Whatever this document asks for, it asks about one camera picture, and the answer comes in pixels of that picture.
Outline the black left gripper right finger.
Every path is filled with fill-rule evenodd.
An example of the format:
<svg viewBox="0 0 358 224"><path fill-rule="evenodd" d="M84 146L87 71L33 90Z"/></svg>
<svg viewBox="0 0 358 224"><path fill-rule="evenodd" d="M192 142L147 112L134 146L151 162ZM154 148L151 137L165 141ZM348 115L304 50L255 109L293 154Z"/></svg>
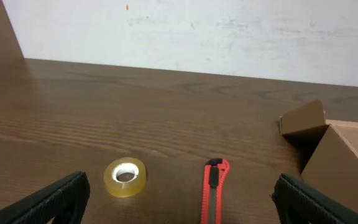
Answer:
<svg viewBox="0 0 358 224"><path fill-rule="evenodd" d="M358 213L288 174L280 175L271 198L281 223L358 224Z"/></svg>

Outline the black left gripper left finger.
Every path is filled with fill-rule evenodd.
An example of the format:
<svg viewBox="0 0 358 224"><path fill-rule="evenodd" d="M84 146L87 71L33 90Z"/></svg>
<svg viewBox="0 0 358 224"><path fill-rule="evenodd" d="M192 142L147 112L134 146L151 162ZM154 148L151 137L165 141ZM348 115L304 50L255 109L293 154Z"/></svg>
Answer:
<svg viewBox="0 0 358 224"><path fill-rule="evenodd" d="M90 197L85 172L76 171L0 210L0 224L81 223Z"/></svg>

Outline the red utility knife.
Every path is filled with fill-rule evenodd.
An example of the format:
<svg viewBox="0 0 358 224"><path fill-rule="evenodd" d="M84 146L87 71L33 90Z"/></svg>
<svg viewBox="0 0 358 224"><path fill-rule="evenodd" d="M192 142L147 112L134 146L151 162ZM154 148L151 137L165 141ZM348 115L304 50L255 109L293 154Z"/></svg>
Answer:
<svg viewBox="0 0 358 224"><path fill-rule="evenodd" d="M222 223L222 196L230 164L225 159L210 159L204 166L201 224Z"/></svg>

